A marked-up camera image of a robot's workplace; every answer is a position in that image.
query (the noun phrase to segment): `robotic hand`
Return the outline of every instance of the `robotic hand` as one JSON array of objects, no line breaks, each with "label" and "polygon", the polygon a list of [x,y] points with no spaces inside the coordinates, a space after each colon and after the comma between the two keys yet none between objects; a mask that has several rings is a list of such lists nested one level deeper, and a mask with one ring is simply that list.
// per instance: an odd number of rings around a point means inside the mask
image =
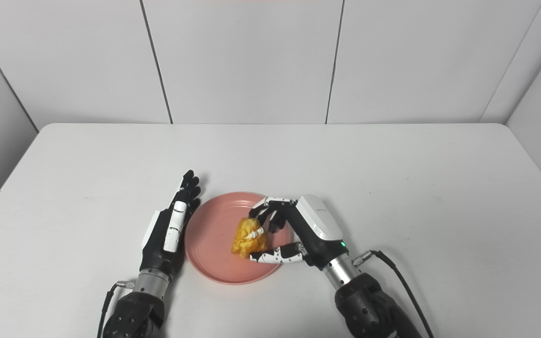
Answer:
[{"label": "robotic hand", "polygon": [[[103,330],[104,338],[155,338],[166,319],[164,294],[184,261],[183,227],[201,201],[200,179],[193,171],[183,176],[170,207],[156,212],[151,233],[144,239],[143,259],[133,291],[120,298]],[[127,286],[129,282],[116,285]],[[101,325],[114,287],[108,292]]]},{"label": "robotic hand", "polygon": [[[323,271],[335,287],[335,305],[356,338],[387,338],[394,335],[400,338],[421,337],[393,298],[382,291],[373,277],[358,269],[358,265],[373,254],[397,271],[395,264],[382,252],[367,252],[352,260],[339,226],[318,197],[304,195],[299,200],[266,197],[249,212],[249,218],[257,218],[260,224],[264,224],[269,216],[270,233],[282,229],[287,221],[300,242],[251,253],[251,261],[288,263],[304,260],[308,265]],[[408,285],[403,283],[407,291],[410,291]],[[414,296],[411,292],[409,295],[419,311]],[[419,315],[423,323],[426,323],[422,312]],[[425,328],[432,337],[429,327]]]}]

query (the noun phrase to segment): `fingertip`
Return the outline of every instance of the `fingertip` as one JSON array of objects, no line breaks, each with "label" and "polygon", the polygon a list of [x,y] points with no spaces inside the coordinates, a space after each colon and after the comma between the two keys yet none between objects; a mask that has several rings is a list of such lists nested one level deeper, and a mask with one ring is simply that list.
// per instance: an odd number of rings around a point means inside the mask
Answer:
[{"label": "fingertip", "polygon": [[191,191],[191,197],[198,197],[201,193],[201,187],[199,186],[196,186],[192,191]]}]

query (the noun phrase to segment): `black fingertip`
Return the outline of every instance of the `black fingertip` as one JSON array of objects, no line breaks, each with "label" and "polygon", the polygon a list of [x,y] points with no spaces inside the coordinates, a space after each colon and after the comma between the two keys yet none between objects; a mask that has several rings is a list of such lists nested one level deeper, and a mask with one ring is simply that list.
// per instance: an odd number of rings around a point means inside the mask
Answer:
[{"label": "black fingertip", "polygon": [[201,199],[194,199],[192,202],[191,202],[191,210],[195,210],[198,208],[198,206],[201,205]]},{"label": "black fingertip", "polygon": [[191,198],[195,198],[195,197],[198,197],[201,193],[201,188],[199,186],[196,186],[195,189],[193,189],[193,191],[191,191]]},{"label": "black fingertip", "polygon": [[198,184],[200,184],[200,178],[197,176],[194,176],[191,180],[189,180],[189,189],[195,188]]}]

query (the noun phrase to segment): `yellow snack bag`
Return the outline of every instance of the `yellow snack bag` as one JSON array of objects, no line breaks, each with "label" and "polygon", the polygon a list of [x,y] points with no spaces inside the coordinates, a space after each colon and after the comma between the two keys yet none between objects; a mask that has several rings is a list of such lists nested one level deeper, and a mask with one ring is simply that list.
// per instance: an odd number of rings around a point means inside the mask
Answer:
[{"label": "yellow snack bag", "polygon": [[260,222],[255,218],[242,218],[237,226],[237,233],[233,242],[231,253],[242,258],[249,258],[252,252],[267,250],[266,233]]}]

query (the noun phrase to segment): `silver metal cylinder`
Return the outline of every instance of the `silver metal cylinder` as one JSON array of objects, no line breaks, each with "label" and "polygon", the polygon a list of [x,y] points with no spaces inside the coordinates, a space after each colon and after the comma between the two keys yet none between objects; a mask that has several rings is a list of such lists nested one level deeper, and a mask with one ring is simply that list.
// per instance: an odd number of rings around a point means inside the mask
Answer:
[{"label": "silver metal cylinder", "polygon": [[361,274],[358,268],[354,267],[352,259],[347,253],[332,259],[329,264],[325,265],[323,272],[335,290],[350,283],[350,280]]},{"label": "silver metal cylinder", "polygon": [[158,269],[144,269],[139,272],[135,282],[134,292],[145,292],[164,299],[164,294],[170,283],[170,278]]}]

